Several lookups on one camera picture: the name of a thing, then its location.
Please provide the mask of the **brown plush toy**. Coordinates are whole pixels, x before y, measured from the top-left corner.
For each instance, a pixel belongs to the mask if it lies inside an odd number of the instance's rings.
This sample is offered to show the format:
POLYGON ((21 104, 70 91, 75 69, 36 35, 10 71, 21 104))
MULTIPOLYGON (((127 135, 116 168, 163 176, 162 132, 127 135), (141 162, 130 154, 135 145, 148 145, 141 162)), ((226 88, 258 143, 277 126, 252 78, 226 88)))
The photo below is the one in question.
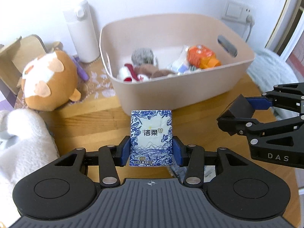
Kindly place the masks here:
POLYGON ((176 72, 168 69, 159 69, 157 66, 152 64, 142 64, 140 66, 136 66, 134 70, 136 74, 146 75, 149 78, 159 78, 177 74, 176 72))

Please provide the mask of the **clear plastic packet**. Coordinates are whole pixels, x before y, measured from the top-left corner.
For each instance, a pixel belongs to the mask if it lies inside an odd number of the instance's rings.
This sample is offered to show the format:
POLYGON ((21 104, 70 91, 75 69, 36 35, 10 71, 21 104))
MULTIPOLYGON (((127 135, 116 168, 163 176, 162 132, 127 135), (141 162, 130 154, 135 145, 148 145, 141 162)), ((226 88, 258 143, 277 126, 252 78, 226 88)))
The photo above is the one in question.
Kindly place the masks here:
POLYGON ((178 59, 171 63, 167 69, 178 74, 183 74, 186 72, 190 66, 189 61, 187 60, 188 49, 189 47, 184 45, 178 59))

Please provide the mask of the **white wall socket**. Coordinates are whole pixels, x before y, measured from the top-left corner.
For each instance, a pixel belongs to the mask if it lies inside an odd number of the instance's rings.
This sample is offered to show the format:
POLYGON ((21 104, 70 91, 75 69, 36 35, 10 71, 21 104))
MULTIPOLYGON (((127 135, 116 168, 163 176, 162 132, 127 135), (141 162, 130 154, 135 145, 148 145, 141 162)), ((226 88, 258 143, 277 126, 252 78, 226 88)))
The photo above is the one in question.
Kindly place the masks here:
POLYGON ((253 9, 247 4, 227 0, 221 19, 239 24, 246 24, 247 17, 251 15, 252 11, 253 9))

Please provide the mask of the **blue white tissue pack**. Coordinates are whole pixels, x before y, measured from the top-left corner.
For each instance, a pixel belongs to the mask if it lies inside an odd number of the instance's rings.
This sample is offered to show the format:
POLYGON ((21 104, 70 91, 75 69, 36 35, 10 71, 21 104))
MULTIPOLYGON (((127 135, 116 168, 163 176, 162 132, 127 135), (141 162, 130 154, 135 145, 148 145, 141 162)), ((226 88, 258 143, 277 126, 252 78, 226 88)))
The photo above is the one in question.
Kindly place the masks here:
POLYGON ((133 110, 130 142, 130 166, 171 166, 173 162, 171 110, 133 110))

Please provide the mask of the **wooden phone stand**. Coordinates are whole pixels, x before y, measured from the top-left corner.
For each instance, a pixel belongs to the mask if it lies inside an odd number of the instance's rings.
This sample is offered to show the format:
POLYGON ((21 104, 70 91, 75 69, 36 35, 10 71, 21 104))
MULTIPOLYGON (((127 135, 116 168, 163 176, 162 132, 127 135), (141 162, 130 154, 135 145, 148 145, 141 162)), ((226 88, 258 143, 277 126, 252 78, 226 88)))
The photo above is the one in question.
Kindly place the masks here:
POLYGON ((47 53, 41 38, 37 35, 19 36, 1 47, 1 81, 15 95, 21 87, 24 67, 36 57, 47 53))

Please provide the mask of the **orange plastic bottle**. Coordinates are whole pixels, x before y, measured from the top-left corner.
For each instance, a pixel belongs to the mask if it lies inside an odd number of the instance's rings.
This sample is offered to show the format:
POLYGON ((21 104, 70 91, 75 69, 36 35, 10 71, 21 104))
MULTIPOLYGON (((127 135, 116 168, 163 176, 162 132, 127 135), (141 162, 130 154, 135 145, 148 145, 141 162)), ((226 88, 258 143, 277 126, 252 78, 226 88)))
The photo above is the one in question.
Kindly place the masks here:
POLYGON ((187 60, 191 66, 206 69, 221 66, 214 51, 204 45, 194 45, 188 49, 187 60))

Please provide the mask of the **red white plush toy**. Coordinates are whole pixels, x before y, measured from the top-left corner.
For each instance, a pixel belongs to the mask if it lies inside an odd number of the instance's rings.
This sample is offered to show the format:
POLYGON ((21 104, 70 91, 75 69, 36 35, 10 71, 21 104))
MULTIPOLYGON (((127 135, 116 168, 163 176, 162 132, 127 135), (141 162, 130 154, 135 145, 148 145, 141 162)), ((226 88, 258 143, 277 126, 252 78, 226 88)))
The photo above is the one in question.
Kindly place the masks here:
POLYGON ((131 63, 125 63, 123 67, 120 68, 117 79, 124 82, 144 82, 149 81, 149 77, 144 74, 137 74, 131 63))

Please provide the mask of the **green plaid scrunchie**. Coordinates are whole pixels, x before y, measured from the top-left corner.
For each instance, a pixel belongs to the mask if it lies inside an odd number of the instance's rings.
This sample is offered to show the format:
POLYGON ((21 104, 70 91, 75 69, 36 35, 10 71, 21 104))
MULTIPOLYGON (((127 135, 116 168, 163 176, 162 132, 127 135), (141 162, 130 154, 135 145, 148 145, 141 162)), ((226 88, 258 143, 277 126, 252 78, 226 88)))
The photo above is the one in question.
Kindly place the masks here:
POLYGON ((202 70, 201 68, 196 67, 194 65, 189 66, 189 69, 188 69, 189 72, 199 72, 201 70, 202 70))

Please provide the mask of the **purple pen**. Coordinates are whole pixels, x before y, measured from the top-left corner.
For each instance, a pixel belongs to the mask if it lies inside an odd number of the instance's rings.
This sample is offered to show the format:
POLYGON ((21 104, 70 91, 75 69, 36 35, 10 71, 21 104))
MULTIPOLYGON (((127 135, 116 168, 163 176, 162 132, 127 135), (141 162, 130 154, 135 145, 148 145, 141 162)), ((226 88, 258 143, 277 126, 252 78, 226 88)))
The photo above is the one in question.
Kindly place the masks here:
POLYGON ((83 81, 88 81, 89 76, 85 72, 85 70, 82 68, 80 64, 80 59, 78 57, 70 56, 71 60, 74 62, 76 69, 77 69, 77 74, 78 76, 83 80, 83 81))

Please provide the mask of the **small black box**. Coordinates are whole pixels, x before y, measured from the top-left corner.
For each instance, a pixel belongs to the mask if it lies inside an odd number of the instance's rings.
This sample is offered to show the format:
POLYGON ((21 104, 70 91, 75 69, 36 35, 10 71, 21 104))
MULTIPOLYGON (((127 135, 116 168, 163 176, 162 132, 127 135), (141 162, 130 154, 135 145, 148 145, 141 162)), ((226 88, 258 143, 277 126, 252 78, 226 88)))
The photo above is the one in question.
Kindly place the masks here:
POLYGON ((252 118, 255 109, 241 94, 220 115, 223 118, 252 118))

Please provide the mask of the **orange white plush toy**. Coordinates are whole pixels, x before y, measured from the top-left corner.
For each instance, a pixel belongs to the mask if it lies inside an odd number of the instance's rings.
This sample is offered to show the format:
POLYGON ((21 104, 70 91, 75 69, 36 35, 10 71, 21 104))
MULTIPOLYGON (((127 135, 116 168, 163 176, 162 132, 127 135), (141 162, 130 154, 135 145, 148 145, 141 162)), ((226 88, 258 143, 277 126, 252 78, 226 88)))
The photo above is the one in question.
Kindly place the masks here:
POLYGON ((23 69, 21 88, 26 105, 33 110, 53 111, 68 101, 79 101, 77 68, 61 50, 39 56, 23 69))

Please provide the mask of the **small wooden figurine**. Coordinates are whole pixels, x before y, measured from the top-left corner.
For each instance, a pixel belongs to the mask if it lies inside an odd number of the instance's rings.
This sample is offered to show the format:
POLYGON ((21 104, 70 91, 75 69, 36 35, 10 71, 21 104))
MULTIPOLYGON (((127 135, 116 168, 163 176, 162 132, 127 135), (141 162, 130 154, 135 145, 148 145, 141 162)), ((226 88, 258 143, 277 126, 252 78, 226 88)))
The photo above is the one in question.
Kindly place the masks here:
POLYGON ((48 52, 53 52, 55 50, 63 50, 63 44, 60 41, 53 42, 49 45, 48 52))

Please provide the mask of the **beige plastic storage bin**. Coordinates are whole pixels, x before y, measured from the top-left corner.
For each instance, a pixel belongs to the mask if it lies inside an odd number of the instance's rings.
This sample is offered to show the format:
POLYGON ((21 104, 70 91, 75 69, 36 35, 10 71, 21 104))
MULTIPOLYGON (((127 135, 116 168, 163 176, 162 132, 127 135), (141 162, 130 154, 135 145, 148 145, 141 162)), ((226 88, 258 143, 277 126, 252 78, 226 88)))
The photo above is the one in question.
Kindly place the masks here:
POLYGON ((111 22, 99 36, 101 60, 121 107, 173 110, 231 90, 255 58, 253 50, 223 22, 201 14, 154 14, 111 22), (187 51, 206 47, 220 66, 190 66, 187 51), (135 52, 152 51, 160 76, 126 81, 135 52))

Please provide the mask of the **white fluffy blanket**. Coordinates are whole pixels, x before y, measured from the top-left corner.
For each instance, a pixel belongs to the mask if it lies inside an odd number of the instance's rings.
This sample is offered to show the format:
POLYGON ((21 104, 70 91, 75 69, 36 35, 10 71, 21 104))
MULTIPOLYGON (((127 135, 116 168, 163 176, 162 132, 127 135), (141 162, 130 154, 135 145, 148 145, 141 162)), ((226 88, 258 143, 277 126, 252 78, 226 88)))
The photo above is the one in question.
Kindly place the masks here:
POLYGON ((58 157, 41 116, 29 109, 1 111, 1 226, 20 217, 12 199, 17 182, 58 157))

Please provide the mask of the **grey furry toy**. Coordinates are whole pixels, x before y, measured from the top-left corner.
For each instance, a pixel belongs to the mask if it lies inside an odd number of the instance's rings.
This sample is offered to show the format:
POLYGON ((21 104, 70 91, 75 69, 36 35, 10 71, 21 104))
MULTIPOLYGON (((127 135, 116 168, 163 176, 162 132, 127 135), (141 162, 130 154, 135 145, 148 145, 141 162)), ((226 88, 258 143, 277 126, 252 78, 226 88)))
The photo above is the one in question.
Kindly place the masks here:
POLYGON ((150 48, 138 48, 132 55, 131 60, 134 66, 141 66, 143 64, 158 65, 158 59, 150 48))

